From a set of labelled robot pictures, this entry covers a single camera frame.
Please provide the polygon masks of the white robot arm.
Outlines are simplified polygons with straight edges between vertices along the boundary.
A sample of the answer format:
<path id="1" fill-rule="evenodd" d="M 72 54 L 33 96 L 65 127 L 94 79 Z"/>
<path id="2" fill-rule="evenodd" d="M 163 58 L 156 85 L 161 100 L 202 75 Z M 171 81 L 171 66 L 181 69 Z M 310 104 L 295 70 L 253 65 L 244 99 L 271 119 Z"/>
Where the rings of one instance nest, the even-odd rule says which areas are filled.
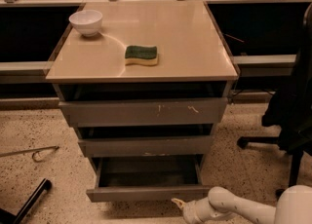
<path id="1" fill-rule="evenodd" d="M 240 198 L 222 187 L 212 188 L 204 199 L 172 202 L 187 224 L 222 221 L 240 215 L 253 224 L 312 224 L 312 188 L 295 185 L 285 190 L 275 206 Z"/>

